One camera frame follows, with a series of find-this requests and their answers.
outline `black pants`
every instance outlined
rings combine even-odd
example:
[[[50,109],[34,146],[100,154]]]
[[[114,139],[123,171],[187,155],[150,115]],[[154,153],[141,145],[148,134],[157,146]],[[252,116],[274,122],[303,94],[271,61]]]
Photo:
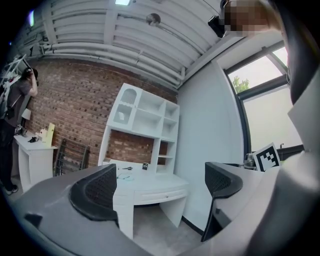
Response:
[[[3,119],[0,120],[0,180],[5,189],[11,191],[11,171],[13,165],[12,143],[14,141],[15,128]]]

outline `black camera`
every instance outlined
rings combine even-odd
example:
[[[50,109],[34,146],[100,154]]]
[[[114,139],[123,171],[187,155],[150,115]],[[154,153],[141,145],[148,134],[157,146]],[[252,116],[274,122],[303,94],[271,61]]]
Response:
[[[225,24],[221,19],[219,19],[219,16],[213,16],[208,21],[208,25],[210,26],[210,28],[212,28],[212,30],[216,33],[216,35],[219,38],[224,37],[224,35],[226,33]]]

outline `white shelving unit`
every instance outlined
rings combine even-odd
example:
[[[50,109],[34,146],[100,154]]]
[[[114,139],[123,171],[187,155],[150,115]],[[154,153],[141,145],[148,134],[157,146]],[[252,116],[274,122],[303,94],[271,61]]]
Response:
[[[114,102],[101,143],[101,165],[109,143],[111,130],[153,138],[149,170],[156,174],[173,174],[179,127],[180,107],[164,98],[124,83]],[[160,154],[161,143],[167,143],[167,153]],[[164,159],[165,164],[158,164]]]

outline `metal rack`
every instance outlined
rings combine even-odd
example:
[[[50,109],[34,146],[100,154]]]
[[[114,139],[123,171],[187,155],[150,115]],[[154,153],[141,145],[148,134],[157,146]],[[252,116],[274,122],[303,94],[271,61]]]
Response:
[[[63,138],[55,160],[54,176],[73,173],[87,167],[89,147]]]

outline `small white table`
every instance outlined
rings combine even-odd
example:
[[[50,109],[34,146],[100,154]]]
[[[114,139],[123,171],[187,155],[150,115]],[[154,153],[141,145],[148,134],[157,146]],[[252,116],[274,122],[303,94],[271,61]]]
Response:
[[[34,136],[29,131],[26,136],[14,136],[19,146],[19,174],[24,193],[35,184],[53,177],[53,156],[57,147],[48,147],[40,140],[28,142]]]
[[[155,174],[142,170],[142,164],[111,160],[117,166],[117,188],[113,210],[117,212],[120,230],[130,239],[134,233],[134,206],[160,203],[169,220],[178,227],[185,209],[189,184],[174,174]],[[133,167],[133,170],[122,168]]]

